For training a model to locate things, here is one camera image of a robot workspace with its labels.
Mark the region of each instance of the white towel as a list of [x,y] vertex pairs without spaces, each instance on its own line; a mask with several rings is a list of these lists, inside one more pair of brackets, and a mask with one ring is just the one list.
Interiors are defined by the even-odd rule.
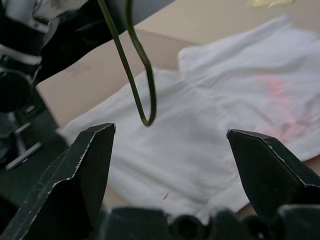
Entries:
[[[317,34],[281,17],[183,49],[179,65],[179,72],[154,70],[158,112],[151,127],[141,123],[126,85],[60,131],[72,143],[90,126],[116,124],[108,184],[132,204],[201,219],[216,206],[244,207],[228,129],[274,136],[303,161],[320,154]],[[145,73],[136,82],[148,112]]]

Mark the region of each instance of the white cloth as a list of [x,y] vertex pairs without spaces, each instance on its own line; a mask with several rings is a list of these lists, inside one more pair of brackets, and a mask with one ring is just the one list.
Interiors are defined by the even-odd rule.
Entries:
[[[61,133],[72,143],[90,126],[115,123],[108,184],[134,205],[200,218],[215,206],[238,211],[249,201],[227,130],[274,136],[301,160],[319,155],[319,66],[318,35],[277,18],[183,49],[179,72],[155,69],[158,112],[151,127],[141,123],[126,85]],[[145,74],[136,82],[148,112]]]

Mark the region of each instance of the green wire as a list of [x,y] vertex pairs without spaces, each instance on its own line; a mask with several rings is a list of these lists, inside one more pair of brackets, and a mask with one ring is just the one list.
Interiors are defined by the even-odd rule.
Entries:
[[109,10],[106,6],[105,0],[97,0],[97,1],[99,3],[99,6],[100,6],[101,11],[103,13],[106,24],[108,25],[110,33],[113,37],[116,49],[118,50],[121,62],[123,64],[123,67],[125,70],[125,73],[129,79],[129,83],[130,83],[130,86],[132,89],[133,97],[134,97],[135,104],[138,109],[141,121],[145,126],[149,127],[154,122],[154,120],[156,118],[156,113],[157,113],[156,87],[155,87],[154,74],[153,74],[153,70],[152,70],[152,67],[150,64],[150,60],[148,59],[148,57],[144,51],[144,48],[142,47],[141,43],[139,42],[139,40],[137,38],[135,29],[134,29],[134,26],[132,23],[132,3],[133,3],[133,0],[126,1],[126,7],[125,7],[126,8],[125,9],[126,21],[127,21],[129,36],[131,38],[133,46],[134,46],[136,52],[138,53],[143,65],[144,65],[145,71],[146,71],[146,76],[147,76],[148,85],[149,85],[149,92],[150,92],[150,100],[151,100],[151,111],[150,111],[149,120],[147,120],[147,118],[145,116],[144,109],[142,107],[139,93],[137,90],[137,86],[135,84],[134,76],[132,75],[128,60],[126,58],[124,49],[121,45],[120,38],[118,36],[118,32],[116,30],[116,26],[115,26],[115,24],[112,20],[112,17],[109,13]]

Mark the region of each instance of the beige table surface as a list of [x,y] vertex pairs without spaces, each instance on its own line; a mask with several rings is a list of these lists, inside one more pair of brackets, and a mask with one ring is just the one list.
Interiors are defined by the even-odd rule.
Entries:
[[176,0],[136,28],[171,38],[206,44],[249,31],[273,18],[288,15],[303,28],[320,32],[320,0],[293,5],[248,7],[249,0]]
[[[289,13],[302,27],[320,32],[320,0],[297,0],[290,7],[253,9],[245,0],[176,0],[137,26],[137,35],[154,67],[177,69],[177,53],[190,45],[208,43],[250,30]],[[144,70],[128,34],[120,36],[133,74]],[[37,89],[60,127],[101,103],[128,82],[113,41],[89,52],[78,62],[41,82]],[[307,165],[320,174],[319,157]],[[129,203],[107,188],[108,206]],[[245,207],[240,215],[252,213]]]

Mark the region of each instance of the yellow object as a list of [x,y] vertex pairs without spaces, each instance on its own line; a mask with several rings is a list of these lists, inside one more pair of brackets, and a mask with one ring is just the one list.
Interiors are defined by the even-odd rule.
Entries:
[[281,5],[291,5],[295,0],[252,0],[250,6],[253,8],[259,7],[275,7]]

